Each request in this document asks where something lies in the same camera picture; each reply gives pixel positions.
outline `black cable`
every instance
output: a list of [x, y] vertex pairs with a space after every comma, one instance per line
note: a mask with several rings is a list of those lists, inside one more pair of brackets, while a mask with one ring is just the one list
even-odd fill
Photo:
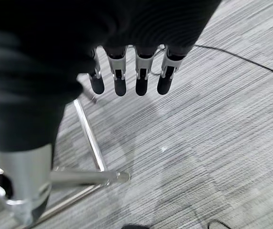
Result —
[[210, 229], [210, 226], [211, 226], [212, 223], [219, 223], [222, 226], [226, 227], [227, 229], [231, 229], [230, 226], [226, 225], [225, 223], [223, 223], [223, 222], [221, 222], [221, 221], [219, 221], [217, 219], [212, 219], [211, 221], [209, 221], [208, 224], [207, 224], [207, 229]]
[[[264, 65], [262, 65], [262, 64], [259, 64], [259, 63], [255, 62], [255, 61], [252, 61], [252, 60], [247, 59], [247, 58], [245, 58], [245, 57], [239, 56], [239, 55], [237, 55], [237, 54], [235, 54], [235, 53], [232, 53], [232, 52], [230, 52], [230, 51], [227, 51], [227, 50], [225, 50], [225, 49], [216, 48], [216, 47], [212, 47], [212, 46], [198, 45], [198, 44], [195, 44], [194, 46], [195, 46], [195, 47], [199, 47], [199, 48], [212, 49], [212, 50], [217, 50], [217, 51], [220, 51], [220, 52], [225, 52], [225, 53], [227, 53], [227, 54], [230, 54], [230, 55], [232, 55], [232, 56], [238, 57], [238, 58], [240, 58], [240, 59], [242, 59], [242, 60], [244, 60], [244, 61], [253, 63], [253, 64], [255, 64], [255, 65], [259, 66], [259, 67], [262, 67], [262, 68], [264, 68], [264, 69], [266, 69], [266, 70], [269, 70], [269, 71], [273, 72], [273, 69], [271, 69], [271, 68], [269, 68], [269, 67], [266, 67], [266, 66], [264, 66]], [[160, 54], [160, 53], [161, 53], [162, 51], [164, 51], [164, 50], [165, 50], [165, 48], [159, 50], [154, 56], [157, 56], [158, 54]], [[151, 74], [152, 74], [152, 75], [160, 75], [160, 73], [153, 73], [153, 72], [151, 72]]]
[[194, 46], [195, 46], [195, 47], [199, 47], [199, 48], [213, 49], [213, 50], [218, 50], [218, 51], [221, 51], [221, 52], [225, 52], [225, 53], [227, 53], [227, 54], [230, 54], [230, 55], [232, 55], [232, 56], [238, 57], [238, 58], [240, 58], [240, 59], [242, 59], [242, 60], [245, 60], [245, 61], [247, 61], [247, 62], [253, 63], [253, 64], [257, 65], [257, 66], [260, 66], [260, 67], [262, 67], [262, 68], [265, 68], [266, 70], [269, 70], [269, 71], [273, 72], [273, 69], [271, 69], [271, 68], [269, 68], [269, 67], [266, 67], [266, 66], [264, 66], [264, 65], [262, 65], [262, 64], [259, 64], [259, 63], [255, 62], [255, 61], [249, 60], [249, 59], [247, 59], [247, 58], [245, 58], [245, 57], [239, 56], [239, 55], [237, 55], [237, 54], [235, 54], [235, 53], [229, 52], [229, 51], [227, 51], [227, 50], [225, 50], [225, 49], [220, 49], [220, 48], [216, 48], [216, 47], [212, 47], [212, 46], [198, 45], [198, 44], [196, 44], [196, 45], [194, 45]]

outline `black fingertip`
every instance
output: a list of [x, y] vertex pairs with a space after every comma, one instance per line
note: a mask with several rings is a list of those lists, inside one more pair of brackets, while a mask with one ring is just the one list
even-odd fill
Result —
[[145, 95], [147, 93], [147, 88], [148, 88], [148, 80], [145, 80], [144, 78], [136, 80], [136, 86], [135, 86], [136, 94], [138, 94], [139, 96]]
[[92, 89], [96, 94], [102, 94], [104, 92], [104, 84], [103, 79], [100, 77], [99, 79], [93, 77], [91, 80]]
[[124, 96], [126, 94], [126, 80], [117, 79], [114, 80], [115, 92], [118, 96]]
[[169, 92], [172, 80], [166, 78], [162, 78], [160, 76], [159, 82], [157, 84], [157, 91], [159, 94], [164, 95]]

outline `metal rod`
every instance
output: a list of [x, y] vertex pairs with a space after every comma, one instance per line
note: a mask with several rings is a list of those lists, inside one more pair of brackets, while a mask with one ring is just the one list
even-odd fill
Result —
[[130, 174], [125, 172], [92, 172], [78, 170], [52, 171], [51, 182], [53, 189], [62, 189], [67, 187], [80, 187], [86, 185], [109, 185], [113, 182], [127, 182], [130, 180]]
[[100, 188], [102, 188], [104, 185], [92, 185], [89, 186], [87, 188], [85, 188], [83, 191], [78, 192], [76, 194], [73, 194], [71, 197], [58, 202], [57, 204], [55, 204], [54, 206], [48, 208], [43, 214], [42, 216], [38, 219], [38, 221], [31, 225], [31, 226], [17, 226], [14, 227], [13, 229], [31, 229], [34, 228], [35, 226], [49, 220], [50, 218], [56, 216], [58, 213], [63, 212], [64, 210], [70, 208], [71, 206], [73, 206], [74, 204], [76, 204], [78, 201], [82, 200], [83, 198], [85, 198], [86, 196], [92, 194], [93, 192], [99, 190]]
[[79, 121], [81, 123], [82, 130], [84, 132], [84, 135], [87, 137], [87, 139], [90, 143], [91, 154], [92, 154], [94, 163], [100, 171], [105, 171], [105, 170], [107, 170], [107, 166], [102, 158], [102, 154], [99, 149], [99, 145], [97, 143], [94, 132], [90, 126], [89, 121], [87, 120], [87, 118], [84, 114], [83, 108], [82, 108], [81, 103], [79, 102], [78, 99], [74, 100], [74, 105], [75, 105], [75, 108], [77, 111], [77, 115], [79, 117]]

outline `black shoe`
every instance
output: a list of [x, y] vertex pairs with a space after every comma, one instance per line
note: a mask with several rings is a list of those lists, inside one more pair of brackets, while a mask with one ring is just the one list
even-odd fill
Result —
[[121, 229], [149, 229], [148, 227], [141, 225], [125, 225]]

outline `gray carpet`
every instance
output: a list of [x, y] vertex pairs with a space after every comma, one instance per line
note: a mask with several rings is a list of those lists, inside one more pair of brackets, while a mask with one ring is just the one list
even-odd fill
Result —
[[[198, 44], [217, 46], [273, 68], [273, 0], [224, 0]], [[273, 73], [218, 51], [194, 48], [171, 91], [135, 93], [134, 50], [127, 94], [115, 95], [99, 49], [106, 91], [83, 107], [109, 169], [130, 183], [96, 192], [38, 229], [202, 229], [219, 219], [233, 229], [273, 229]], [[161, 69], [155, 58], [154, 72]], [[89, 81], [81, 80], [86, 86]], [[56, 163], [94, 168], [72, 105], [62, 122]], [[52, 202], [64, 192], [52, 196]], [[0, 213], [0, 229], [14, 226]], [[211, 229], [223, 229], [214, 225]]]

